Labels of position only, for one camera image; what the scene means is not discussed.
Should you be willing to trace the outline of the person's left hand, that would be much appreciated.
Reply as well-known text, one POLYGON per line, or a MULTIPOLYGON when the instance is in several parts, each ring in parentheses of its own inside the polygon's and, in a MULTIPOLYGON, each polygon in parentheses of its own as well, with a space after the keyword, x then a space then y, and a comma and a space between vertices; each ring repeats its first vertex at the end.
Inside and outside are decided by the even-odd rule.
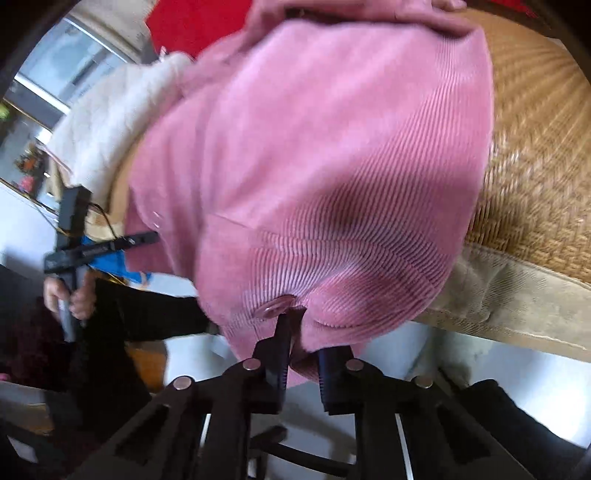
POLYGON ((45 307, 56 320, 61 319, 59 309, 61 302, 69 304, 69 311, 77 320, 89 319, 94 312, 96 301, 94 272, 87 270, 81 286, 73 293, 69 292, 59 278, 46 277, 43 284, 43 300, 45 307))

